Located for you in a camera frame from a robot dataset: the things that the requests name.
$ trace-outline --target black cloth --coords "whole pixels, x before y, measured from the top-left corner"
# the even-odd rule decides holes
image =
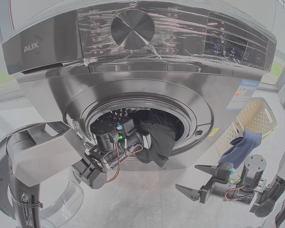
[[[146,164],[154,161],[159,167],[164,166],[176,142],[176,121],[170,113],[156,109],[150,110],[149,118],[140,121],[137,126],[138,130],[145,130],[151,136],[151,147],[135,153],[139,161]]]

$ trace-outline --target washing machine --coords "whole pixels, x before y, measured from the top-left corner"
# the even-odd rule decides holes
[[[272,66],[274,35],[230,11],[195,2],[89,5],[28,26],[2,48],[42,118],[68,123],[87,149],[100,118],[171,113],[180,135],[165,166],[130,156],[120,169],[181,169],[215,143]]]

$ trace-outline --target cable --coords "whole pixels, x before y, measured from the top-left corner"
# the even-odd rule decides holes
[[[121,159],[121,158],[124,156],[125,152],[126,152],[126,150],[124,150],[124,152],[122,153],[122,155],[121,155],[119,158],[117,158],[116,160],[113,160],[113,161],[111,161],[111,162],[99,162],[99,161],[98,161],[96,158],[94,158],[94,157],[93,157],[93,159],[96,160],[95,162],[96,162],[96,163],[99,163],[99,164],[110,164],[110,163],[116,162],[116,161],[118,161],[119,159]]]
[[[140,150],[137,150],[137,151],[134,151],[134,152],[132,152],[131,154],[135,154],[135,153],[140,152],[140,151],[143,150],[143,146],[142,146],[141,144],[138,144],[138,145],[141,146],[141,149],[140,149]]]
[[[231,191],[239,190],[239,189],[242,189],[242,188],[244,188],[244,185],[243,185],[243,186],[240,186],[240,187],[238,187],[238,188],[232,188],[232,189],[226,191],[226,193],[225,193],[225,200],[226,200],[226,201],[236,201],[236,200],[238,200],[239,198],[236,198],[236,199],[228,199],[228,198],[227,198],[227,194],[228,194],[229,192],[231,192]]]
[[[141,146],[141,149],[138,150],[138,151],[134,151],[134,152],[132,152],[131,154],[135,154],[135,153],[140,152],[140,151],[143,150],[143,146],[142,146],[141,144],[138,144],[138,145]]]
[[[122,155],[119,158],[117,158],[116,160],[113,160],[111,162],[100,162],[100,161],[98,161],[98,159],[96,159],[94,157],[93,157],[93,159],[95,159],[96,160],[95,162],[99,163],[99,164],[110,164],[110,163],[113,163],[113,162],[116,162],[116,161],[120,160],[124,156],[124,154],[126,152],[126,149],[127,149],[127,139],[125,138],[125,149],[124,149]]]
[[[245,196],[240,196],[238,198],[238,200],[241,200],[241,199],[244,199],[244,198],[248,198],[249,196],[254,196],[255,192],[253,192],[252,194],[248,194],[248,195],[245,195]]]
[[[111,181],[116,179],[116,177],[118,176],[119,171],[120,171],[120,157],[119,157],[119,152],[118,152],[118,146],[116,143],[115,143],[115,147],[116,147],[116,152],[117,152],[117,156],[118,156],[118,169],[117,169],[116,174],[110,180],[107,180],[106,183],[110,183]]]
[[[41,202],[35,203],[35,204],[31,204],[31,203],[30,203],[30,204],[25,204],[25,203],[20,203],[20,202],[18,202],[18,201],[15,199],[15,197],[13,196],[12,192],[11,192],[10,184],[8,185],[8,189],[9,189],[9,193],[10,193],[10,195],[11,195],[12,200],[13,200],[16,204],[18,204],[19,206],[21,206],[21,207],[28,207],[28,208],[37,208],[37,207],[44,208],[44,205],[43,205]]]
[[[265,188],[267,188],[267,189],[273,189],[273,188],[276,188],[276,187],[285,187],[285,183],[280,184],[280,183],[277,181],[277,178],[275,179],[275,181],[277,182],[277,186],[274,186],[274,187],[271,187],[271,188],[268,188],[267,186],[265,186]]]

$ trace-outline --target laundry basket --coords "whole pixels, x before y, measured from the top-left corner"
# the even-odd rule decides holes
[[[262,97],[252,98],[216,141],[216,148],[222,156],[232,147],[230,142],[233,139],[243,136],[244,128],[254,133],[262,133],[262,139],[264,139],[277,127],[275,115],[266,100]]]

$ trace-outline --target grass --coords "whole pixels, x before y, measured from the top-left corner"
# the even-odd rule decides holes
[[[0,85],[13,81],[14,79],[13,76],[8,75],[7,70],[0,71]]]
[[[282,73],[283,67],[273,63],[271,67],[271,74],[279,77]]]

